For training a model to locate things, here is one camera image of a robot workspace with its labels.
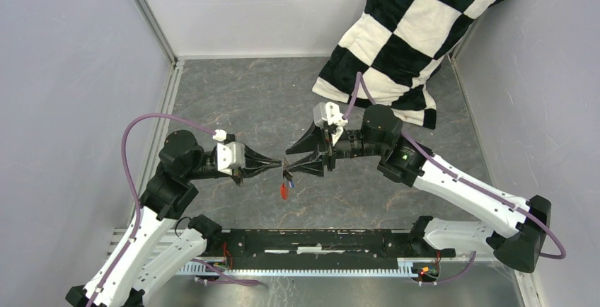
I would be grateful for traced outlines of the red key tag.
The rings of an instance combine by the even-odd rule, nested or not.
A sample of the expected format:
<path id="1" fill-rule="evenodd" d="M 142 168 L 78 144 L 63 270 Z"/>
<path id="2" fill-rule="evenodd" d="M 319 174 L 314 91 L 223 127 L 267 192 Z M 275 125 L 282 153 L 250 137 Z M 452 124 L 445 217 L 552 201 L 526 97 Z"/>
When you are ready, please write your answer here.
<path id="1" fill-rule="evenodd" d="M 289 198 L 289 183 L 284 181 L 280 186 L 280 195 L 283 200 L 288 200 Z"/>

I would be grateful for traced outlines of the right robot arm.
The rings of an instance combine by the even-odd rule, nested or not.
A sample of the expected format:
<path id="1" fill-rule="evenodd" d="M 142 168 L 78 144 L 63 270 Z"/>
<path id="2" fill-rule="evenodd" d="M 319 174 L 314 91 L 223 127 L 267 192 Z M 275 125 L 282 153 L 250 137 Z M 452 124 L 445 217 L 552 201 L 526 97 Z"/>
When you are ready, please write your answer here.
<path id="1" fill-rule="evenodd" d="M 414 254 L 467 250 L 489 253 L 520 272 L 535 270 L 550 234 L 548 199 L 511 195 L 452 166 L 407 137 L 402 120 L 384 105 L 368 107 L 359 129 L 348 130 L 346 124 L 336 104 L 318 104 L 311 126 L 287 149 L 287 154 L 299 155 L 288 171 L 321 177 L 340 159 L 377 156 L 385 178 L 441 197 L 474 216 L 473 221 L 421 218 L 408 238 Z"/>

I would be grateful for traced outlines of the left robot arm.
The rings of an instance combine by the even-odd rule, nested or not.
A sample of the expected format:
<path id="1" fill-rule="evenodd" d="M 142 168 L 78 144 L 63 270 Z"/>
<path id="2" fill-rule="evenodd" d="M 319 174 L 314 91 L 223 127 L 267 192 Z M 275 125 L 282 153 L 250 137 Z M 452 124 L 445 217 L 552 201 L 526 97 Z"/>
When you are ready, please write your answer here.
<path id="1" fill-rule="evenodd" d="M 237 185 L 272 168 L 268 158 L 237 142 L 233 134 L 205 151 L 187 130 L 169 134 L 159 152 L 155 175 L 143 192 L 126 234 L 98 273 L 66 295 L 72 306 L 145 306 L 176 272 L 195 256 L 215 255 L 222 247 L 221 226 L 196 216 L 181 235 L 155 258 L 150 256 L 197 196 L 194 180 L 231 178 Z"/>

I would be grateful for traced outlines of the metal key holder plate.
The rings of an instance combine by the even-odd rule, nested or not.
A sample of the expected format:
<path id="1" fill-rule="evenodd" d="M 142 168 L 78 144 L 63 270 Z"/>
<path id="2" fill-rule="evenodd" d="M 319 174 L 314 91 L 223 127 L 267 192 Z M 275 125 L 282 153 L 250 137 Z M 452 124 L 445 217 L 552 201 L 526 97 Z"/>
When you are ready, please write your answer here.
<path id="1" fill-rule="evenodd" d="M 293 182 L 293 175 L 292 173 L 288 170 L 288 166 L 289 166 L 289 162 L 288 160 L 284 157 L 282 159 L 282 181 L 284 183 L 292 183 Z"/>

